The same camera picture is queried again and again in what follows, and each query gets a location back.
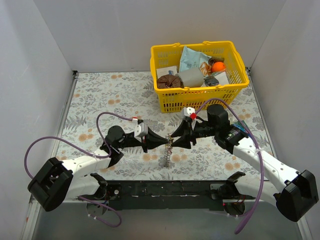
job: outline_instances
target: metal chain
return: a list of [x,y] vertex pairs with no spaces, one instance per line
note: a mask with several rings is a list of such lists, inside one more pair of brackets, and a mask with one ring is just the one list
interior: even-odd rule
[[165,137],[168,141],[168,143],[166,145],[164,145],[164,167],[168,168],[169,167],[169,163],[170,163],[170,158],[171,158],[171,154],[172,154],[172,142],[173,142],[173,138],[170,136],[170,134],[168,134]]

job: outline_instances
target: plastic basket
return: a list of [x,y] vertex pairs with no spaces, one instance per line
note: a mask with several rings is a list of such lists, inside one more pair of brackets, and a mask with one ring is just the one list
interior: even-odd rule
[[[208,56],[223,57],[230,84],[212,87],[158,88],[157,69],[170,66],[178,66],[179,68],[184,46],[203,52]],[[240,90],[249,85],[244,62],[231,41],[204,41],[200,44],[175,43],[153,46],[151,48],[150,69],[154,90],[158,94],[163,113],[179,112],[183,107],[197,109],[210,98],[220,98],[230,104]],[[209,102],[209,104],[215,103],[220,104],[218,101]]]

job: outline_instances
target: leaf pattern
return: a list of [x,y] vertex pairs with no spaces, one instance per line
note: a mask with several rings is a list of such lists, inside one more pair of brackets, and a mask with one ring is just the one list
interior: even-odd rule
[[[259,146],[271,152],[255,96],[251,87],[243,89],[231,107],[255,135]],[[66,118],[62,137],[77,146],[94,152],[102,145],[96,129],[96,117],[101,112],[112,112],[130,118],[136,116],[160,136],[173,133],[181,123],[178,112],[161,113],[150,72],[80,73]],[[232,122],[237,120],[229,113]],[[198,115],[207,119],[206,111]],[[104,135],[111,126],[119,125],[126,133],[134,124],[115,116],[103,115],[99,126]],[[225,180],[237,171],[252,176],[258,171],[243,160],[221,149],[214,137],[197,139],[192,149],[173,148],[168,168],[164,168],[165,147],[143,152],[141,147],[121,150],[123,158],[108,169],[101,169],[107,180]],[[71,159],[83,153],[60,143],[57,157]]]

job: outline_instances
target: cable tie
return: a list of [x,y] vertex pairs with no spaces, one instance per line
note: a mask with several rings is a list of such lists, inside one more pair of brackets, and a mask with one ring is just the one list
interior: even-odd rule
[[92,157],[98,162],[98,159],[95,153],[92,153]]
[[262,151],[264,151],[262,148],[256,148],[256,149],[255,149],[255,153],[254,153],[253,156],[254,156],[254,157],[257,156],[258,153],[259,153],[259,152],[262,153]]

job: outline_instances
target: orange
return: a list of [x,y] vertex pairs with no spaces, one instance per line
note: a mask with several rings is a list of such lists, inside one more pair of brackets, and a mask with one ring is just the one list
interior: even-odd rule
[[226,69],[226,65],[221,61],[218,61],[212,65],[212,72],[222,72],[225,69]]

